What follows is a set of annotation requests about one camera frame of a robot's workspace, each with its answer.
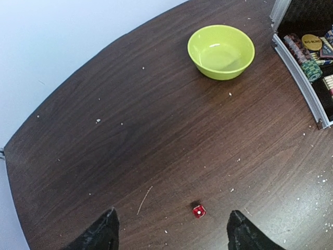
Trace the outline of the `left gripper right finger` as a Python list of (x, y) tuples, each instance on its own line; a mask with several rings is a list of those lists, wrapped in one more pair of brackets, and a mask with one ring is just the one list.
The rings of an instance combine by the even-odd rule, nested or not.
[(273, 242), (242, 212), (233, 210), (227, 223), (228, 249), (284, 249)]

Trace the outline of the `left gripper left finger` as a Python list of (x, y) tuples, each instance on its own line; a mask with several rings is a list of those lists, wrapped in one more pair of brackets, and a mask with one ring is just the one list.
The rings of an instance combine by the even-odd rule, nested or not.
[(111, 207), (62, 249), (119, 249), (119, 228), (118, 214)]

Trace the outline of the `red die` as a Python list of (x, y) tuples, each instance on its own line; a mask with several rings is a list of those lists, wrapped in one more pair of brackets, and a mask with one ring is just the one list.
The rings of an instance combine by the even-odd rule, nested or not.
[(194, 216), (197, 218), (197, 219), (200, 219), (202, 218), (203, 216), (206, 215), (206, 210), (204, 208), (204, 206), (202, 204), (199, 204), (197, 206), (195, 206), (193, 209), (192, 209), (192, 212), (194, 214)]

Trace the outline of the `red banded card deck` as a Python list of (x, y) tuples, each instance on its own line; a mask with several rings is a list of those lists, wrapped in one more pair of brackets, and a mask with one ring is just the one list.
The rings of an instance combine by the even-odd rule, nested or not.
[(331, 98), (333, 98), (333, 75), (323, 77), (323, 83), (325, 84), (326, 88), (328, 89)]

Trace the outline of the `aluminium poker chip case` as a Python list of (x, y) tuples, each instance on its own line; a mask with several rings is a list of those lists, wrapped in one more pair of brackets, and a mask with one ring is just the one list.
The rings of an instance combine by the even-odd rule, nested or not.
[(332, 127), (332, 1), (276, 1), (272, 42), (319, 129)]

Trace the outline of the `blue banded card deck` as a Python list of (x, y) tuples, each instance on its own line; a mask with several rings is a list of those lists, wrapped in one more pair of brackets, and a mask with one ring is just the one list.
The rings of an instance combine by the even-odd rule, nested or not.
[(332, 46), (325, 37), (320, 37), (322, 48), (318, 51), (311, 52), (311, 57), (319, 66), (332, 64)]

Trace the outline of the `yellow round button chip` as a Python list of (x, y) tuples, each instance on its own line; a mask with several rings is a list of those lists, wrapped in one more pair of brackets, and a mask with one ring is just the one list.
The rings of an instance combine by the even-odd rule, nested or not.
[(323, 46), (322, 40), (313, 34), (305, 34), (301, 40), (304, 47), (311, 51), (319, 51)]

